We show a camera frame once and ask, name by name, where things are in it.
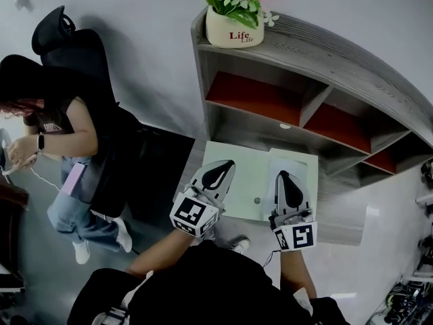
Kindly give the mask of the grey wooden shelf unit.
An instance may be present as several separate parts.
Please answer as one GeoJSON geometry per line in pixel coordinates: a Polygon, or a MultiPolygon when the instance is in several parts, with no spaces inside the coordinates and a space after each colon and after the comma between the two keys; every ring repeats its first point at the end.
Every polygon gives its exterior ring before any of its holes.
{"type": "Polygon", "coordinates": [[[419,167],[433,186],[433,104],[363,48],[283,15],[263,42],[211,45],[204,12],[191,40],[204,137],[319,159],[319,193],[369,186],[419,167]]]}

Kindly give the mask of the dark wooden table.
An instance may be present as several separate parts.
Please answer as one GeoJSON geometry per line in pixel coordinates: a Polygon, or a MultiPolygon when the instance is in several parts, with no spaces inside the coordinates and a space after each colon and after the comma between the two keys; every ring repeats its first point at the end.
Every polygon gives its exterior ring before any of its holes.
{"type": "Polygon", "coordinates": [[[18,231],[21,213],[28,205],[28,193],[0,180],[0,265],[20,284],[18,231]]]}

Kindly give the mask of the person's right white sneaker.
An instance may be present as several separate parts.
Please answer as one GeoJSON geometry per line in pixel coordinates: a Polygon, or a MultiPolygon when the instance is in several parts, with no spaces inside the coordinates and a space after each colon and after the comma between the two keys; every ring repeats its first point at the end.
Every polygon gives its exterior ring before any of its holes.
{"type": "Polygon", "coordinates": [[[249,248],[250,246],[250,240],[248,237],[245,236],[241,236],[239,238],[236,238],[231,246],[229,247],[229,249],[231,251],[234,251],[236,253],[239,253],[241,255],[243,255],[249,248]]]}

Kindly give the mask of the light green mat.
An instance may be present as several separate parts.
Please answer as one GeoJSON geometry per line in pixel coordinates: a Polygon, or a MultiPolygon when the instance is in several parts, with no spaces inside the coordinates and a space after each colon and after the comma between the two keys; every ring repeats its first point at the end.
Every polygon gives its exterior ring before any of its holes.
{"type": "Polygon", "coordinates": [[[233,160],[235,175],[224,199],[225,215],[253,221],[267,221],[275,208],[274,194],[269,191],[269,164],[275,157],[289,158],[307,164],[307,189],[310,207],[317,209],[318,157],[300,152],[272,148],[255,150],[219,142],[207,142],[203,164],[233,160]]]}

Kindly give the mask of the pink power bank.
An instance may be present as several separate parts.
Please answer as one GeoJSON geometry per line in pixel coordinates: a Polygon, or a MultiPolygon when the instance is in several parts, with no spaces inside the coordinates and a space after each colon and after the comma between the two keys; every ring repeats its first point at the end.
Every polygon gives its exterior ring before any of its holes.
{"type": "Polygon", "coordinates": [[[85,165],[81,163],[76,163],[71,172],[69,172],[63,186],[61,192],[71,196],[77,183],[81,180],[81,176],[85,170],[85,165]]]}

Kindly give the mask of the person's left forearm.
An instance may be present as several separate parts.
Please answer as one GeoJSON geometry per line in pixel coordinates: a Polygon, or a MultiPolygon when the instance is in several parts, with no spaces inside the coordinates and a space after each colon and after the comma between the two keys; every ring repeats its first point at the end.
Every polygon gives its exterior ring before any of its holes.
{"type": "Polygon", "coordinates": [[[182,230],[174,229],[153,244],[127,267],[126,273],[143,280],[149,272],[160,274],[176,271],[187,276],[198,271],[199,254],[206,248],[206,241],[193,245],[195,238],[182,230]]]}

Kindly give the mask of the pile of robot equipment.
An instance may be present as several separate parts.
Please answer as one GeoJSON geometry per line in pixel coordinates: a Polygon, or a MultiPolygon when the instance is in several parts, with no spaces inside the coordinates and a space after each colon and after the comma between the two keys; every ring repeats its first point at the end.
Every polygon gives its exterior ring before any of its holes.
{"type": "MultiPolygon", "coordinates": [[[[421,179],[433,186],[433,158],[421,166],[421,179]]],[[[423,255],[415,269],[419,272],[423,265],[433,267],[433,230],[418,242],[423,255]]],[[[385,298],[383,311],[373,315],[368,325],[433,325],[433,281],[401,279],[393,286],[385,298]]]]}

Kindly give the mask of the black office chair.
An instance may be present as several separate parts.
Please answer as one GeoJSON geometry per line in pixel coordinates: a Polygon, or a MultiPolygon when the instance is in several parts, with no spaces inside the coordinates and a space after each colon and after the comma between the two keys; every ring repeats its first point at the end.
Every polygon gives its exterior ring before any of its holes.
{"type": "Polygon", "coordinates": [[[102,86],[95,99],[106,121],[98,153],[81,177],[80,200],[109,218],[119,217],[129,194],[127,181],[139,162],[145,128],[114,99],[104,45],[91,29],[76,29],[63,5],[46,15],[32,35],[32,50],[44,66],[68,68],[102,86]]]}

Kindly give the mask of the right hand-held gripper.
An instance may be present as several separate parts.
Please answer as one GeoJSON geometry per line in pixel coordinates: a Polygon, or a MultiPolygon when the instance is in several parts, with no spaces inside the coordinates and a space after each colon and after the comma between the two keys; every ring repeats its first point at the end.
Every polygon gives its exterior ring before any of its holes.
{"type": "Polygon", "coordinates": [[[280,171],[275,180],[275,204],[269,221],[281,251],[314,247],[317,222],[313,220],[306,184],[291,173],[280,171]]]}

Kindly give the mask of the person's black clothing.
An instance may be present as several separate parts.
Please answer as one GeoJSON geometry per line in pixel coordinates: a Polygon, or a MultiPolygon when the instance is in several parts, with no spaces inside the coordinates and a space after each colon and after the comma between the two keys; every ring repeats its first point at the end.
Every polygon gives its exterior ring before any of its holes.
{"type": "Polygon", "coordinates": [[[174,266],[146,280],[116,269],[94,271],[67,325],[91,325],[129,292],[130,325],[349,325],[332,298],[311,300],[308,312],[292,293],[273,286],[258,263],[213,242],[188,248],[174,266]]]}

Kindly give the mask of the white A4 paper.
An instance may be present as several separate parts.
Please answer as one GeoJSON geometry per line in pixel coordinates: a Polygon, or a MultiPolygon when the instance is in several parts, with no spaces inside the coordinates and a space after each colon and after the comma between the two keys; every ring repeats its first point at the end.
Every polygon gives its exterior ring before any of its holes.
{"type": "Polygon", "coordinates": [[[290,179],[296,184],[304,196],[309,196],[307,189],[307,164],[289,158],[275,157],[269,164],[269,191],[275,193],[275,181],[280,171],[289,173],[290,179]]]}

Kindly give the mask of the person's right forearm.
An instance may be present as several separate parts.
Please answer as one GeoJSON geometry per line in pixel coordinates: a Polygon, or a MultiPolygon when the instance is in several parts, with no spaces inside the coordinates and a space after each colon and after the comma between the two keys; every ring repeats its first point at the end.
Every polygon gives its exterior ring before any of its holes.
{"type": "Polygon", "coordinates": [[[317,291],[302,251],[288,251],[280,253],[280,290],[291,295],[305,288],[310,299],[317,298],[317,291]]]}

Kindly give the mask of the cream pot with pink flowers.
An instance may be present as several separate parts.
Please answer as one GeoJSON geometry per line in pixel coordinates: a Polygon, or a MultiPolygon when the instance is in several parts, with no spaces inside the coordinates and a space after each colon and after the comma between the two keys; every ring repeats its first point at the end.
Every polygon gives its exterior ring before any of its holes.
{"type": "Polygon", "coordinates": [[[241,49],[262,43],[265,26],[272,27],[279,19],[272,14],[275,0],[205,0],[206,38],[211,45],[223,49],[241,49]]]}

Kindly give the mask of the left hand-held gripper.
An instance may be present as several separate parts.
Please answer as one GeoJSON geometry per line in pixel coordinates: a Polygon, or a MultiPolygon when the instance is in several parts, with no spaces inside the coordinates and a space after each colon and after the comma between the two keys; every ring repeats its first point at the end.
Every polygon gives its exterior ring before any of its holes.
{"type": "Polygon", "coordinates": [[[224,213],[223,201],[234,175],[233,160],[218,160],[198,169],[175,199],[170,212],[173,227],[201,238],[224,213]]]}

